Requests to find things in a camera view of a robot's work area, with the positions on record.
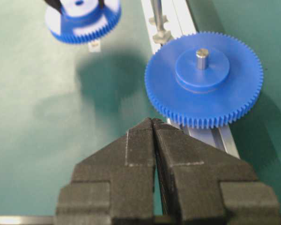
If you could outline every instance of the black 3d printed jaw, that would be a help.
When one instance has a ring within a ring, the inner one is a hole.
[[[273,190],[249,164],[150,118],[76,165],[56,224],[163,224],[153,214],[155,160],[163,212],[178,224],[281,224]]]

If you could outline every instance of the blurry gear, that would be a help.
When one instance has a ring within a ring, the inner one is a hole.
[[[192,128],[222,127],[241,118],[256,103],[262,83],[253,50],[214,32],[170,41],[151,58],[145,74],[155,109]]]
[[[69,44],[101,38],[121,17],[119,0],[61,0],[61,4],[61,13],[49,4],[45,20],[53,36]]]

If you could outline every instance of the blue gear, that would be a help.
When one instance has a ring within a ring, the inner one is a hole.
[[[196,50],[209,50],[209,66],[196,68]],[[263,83],[259,58],[228,35],[200,32],[164,45],[145,72],[154,108],[177,124],[221,127],[244,116],[256,103]]]
[[[104,15],[107,24],[95,29],[90,33],[75,35],[74,29],[84,28],[88,25],[96,24],[101,16]],[[62,8],[60,16],[60,34],[50,30],[52,35],[59,41],[68,44],[83,44],[99,39],[110,32],[119,22],[121,17],[121,7],[118,12],[113,12],[108,7],[100,8],[99,6],[87,15],[81,17],[70,17]]]

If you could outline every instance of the spur gear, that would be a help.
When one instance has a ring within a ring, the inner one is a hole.
[[[209,52],[208,66],[196,66],[196,52]],[[234,37],[214,32],[182,36],[149,61],[146,91],[154,108],[177,124],[222,127],[256,103],[263,69],[254,51]]]
[[[61,13],[49,6],[46,24],[53,36],[68,44],[82,44],[101,38],[121,17],[119,0],[62,0]]]

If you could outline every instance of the metal rod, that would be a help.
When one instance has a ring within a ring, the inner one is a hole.
[[[201,48],[197,50],[196,52],[197,55],[197,68],[204,70],[208,67],[208,56],[209,52],[205,48]]]
[[[154,12],[155,24],[158,31],[164,31],[163,27],[163,8],[161,0],[151,0],[151,5]]]

